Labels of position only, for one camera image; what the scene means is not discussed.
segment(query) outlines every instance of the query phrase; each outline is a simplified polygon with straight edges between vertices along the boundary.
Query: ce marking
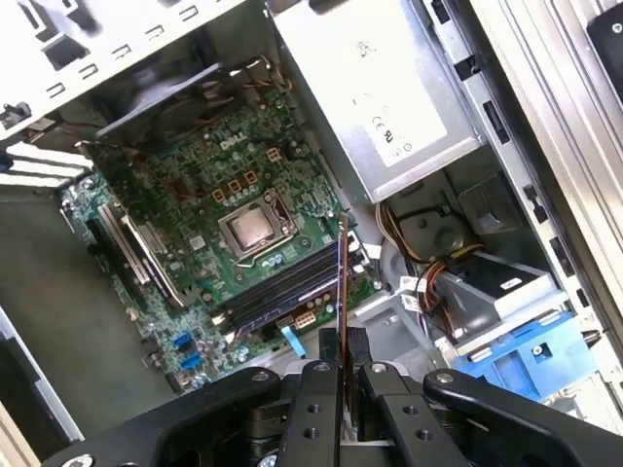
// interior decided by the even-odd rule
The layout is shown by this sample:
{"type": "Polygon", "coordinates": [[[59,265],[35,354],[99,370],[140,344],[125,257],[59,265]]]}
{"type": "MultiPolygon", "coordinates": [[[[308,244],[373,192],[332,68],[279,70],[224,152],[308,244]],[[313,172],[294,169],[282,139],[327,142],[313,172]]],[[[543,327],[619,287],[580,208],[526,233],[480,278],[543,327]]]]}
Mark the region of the ce marking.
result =
{"type": "Polygon", "coordinates": [[[383,119],[381,117],[375,117],[372,119],[372,123],[377,126],[377,129],[385,128],[385,124],[383,123],[383,119]]]}

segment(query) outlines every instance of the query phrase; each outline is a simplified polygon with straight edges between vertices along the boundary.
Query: blue sata port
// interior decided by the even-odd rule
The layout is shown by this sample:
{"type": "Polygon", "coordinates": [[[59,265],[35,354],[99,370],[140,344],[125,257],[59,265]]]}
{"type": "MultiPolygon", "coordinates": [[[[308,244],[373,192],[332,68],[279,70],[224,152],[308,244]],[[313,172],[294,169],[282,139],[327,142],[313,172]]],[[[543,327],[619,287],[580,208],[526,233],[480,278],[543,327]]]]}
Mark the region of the blue sata port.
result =
{"type": "Polygon", "coordinates": [[[182,370],[192,370],[197,367],[202,362],[202,357],[198,353],[193,353],[189,357],[186,357],[179,364],[182,367],[182,370]]]}
{"type": "Polygon", "coordinates": [[[184,345],[187,345],[190,341],[191,335],[189,333],[184,333],[173,340],[173,345],[175,345],[177,348],[180,348],[184,345]]]}

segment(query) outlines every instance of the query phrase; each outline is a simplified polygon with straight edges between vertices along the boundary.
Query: cpu socket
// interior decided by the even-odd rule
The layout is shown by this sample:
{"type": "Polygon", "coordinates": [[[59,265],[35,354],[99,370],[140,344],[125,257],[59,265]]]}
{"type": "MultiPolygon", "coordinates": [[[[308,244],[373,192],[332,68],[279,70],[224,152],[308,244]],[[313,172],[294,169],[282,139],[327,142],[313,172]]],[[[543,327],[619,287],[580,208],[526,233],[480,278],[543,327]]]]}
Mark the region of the cpu socket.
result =
{"type": "Polygon", "coordinates": [[[266,253],[297,231],[275,189],[223,217],[218,226],[239,262],[266,253]]]}

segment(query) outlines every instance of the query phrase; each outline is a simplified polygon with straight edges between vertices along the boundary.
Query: motherboard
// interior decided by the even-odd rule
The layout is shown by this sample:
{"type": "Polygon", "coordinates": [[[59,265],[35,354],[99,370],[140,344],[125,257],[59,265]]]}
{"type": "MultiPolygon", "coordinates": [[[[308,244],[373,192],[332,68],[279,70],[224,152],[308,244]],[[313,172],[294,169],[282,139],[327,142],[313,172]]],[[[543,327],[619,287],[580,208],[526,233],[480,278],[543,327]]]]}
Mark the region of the motherboard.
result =
{"type": "MultiPolygon", "coordinates": [[[[155,154],[85,146],[62,211],[177,393],[335,318],[343,208],[286,92],[262,90],[155,154]]],[[[348,308],[374,293],[349,234],[348,308]]]]}

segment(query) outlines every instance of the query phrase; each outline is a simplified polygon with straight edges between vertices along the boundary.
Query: green circuit board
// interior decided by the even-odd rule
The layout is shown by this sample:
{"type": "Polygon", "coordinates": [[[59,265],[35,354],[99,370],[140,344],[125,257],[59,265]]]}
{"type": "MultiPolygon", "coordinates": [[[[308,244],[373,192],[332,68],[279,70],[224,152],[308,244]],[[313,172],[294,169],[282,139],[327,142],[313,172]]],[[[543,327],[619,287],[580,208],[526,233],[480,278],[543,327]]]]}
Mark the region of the green circuit board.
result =
{"type": "MultiPolygon", "coordinates": [[[[174,378],[182,392],[287,345],[275,323],[267,326],[268,332],[228,341],[214,321],[215,310],[337,238],[336,214],[342,207],[286,98],[276,90],[263,92],[259,100],[162,154],[90,145],[93,174],[60,193],[63,212],[110,277],[144,339],[146,364],[174,378]],[[255,214],[249,214],[259,212],[266,193],[277,193],[275,218],[287,221],[281,224],[289,226],[287,233],[275,232],[268,221],[257,222],[255,214]],[[152,237],[152,251],[174,285],[180,290],[199,288],[199,298],[176,308],[154,283],[134,284],[130,290],[113,260],[96,248],[88,226],[89,220],[101,218],[104,205],[123,209],[145,236],[152,237]],[[250,225],[274,234],[264,250],[243,258],[232,245],[240,239],[224,235],[237,226],[241,211],[246,213],[239,215],[242,221],[254,221],[250,225]],[[194,343],[188,351],[174,343],[184,335],[194,343]],[[189,355],[201,358],[192,370],[185,366],[189,355]]],[[[359,274],[349,286],[348,307],[375,292],[368,276],[359,274]]],[[[334,300],[332,293],[323,293],[303,304],[297,312],[313,313],[314,322],[295,334],[302,336],[334,319],[334,300]]]]}
{"type": "Polygon", "coordinates": [[[139,229],[155,229],[154,248],[178,289],[198,284],[218,305],[295,263],[338,231],[341,210],[326,173],[276,90],[163,154],[106,146],[89,152],[139,229]],[[241,261],[218,220],[276,189],[296,226],[259,258],[241,261]]]}

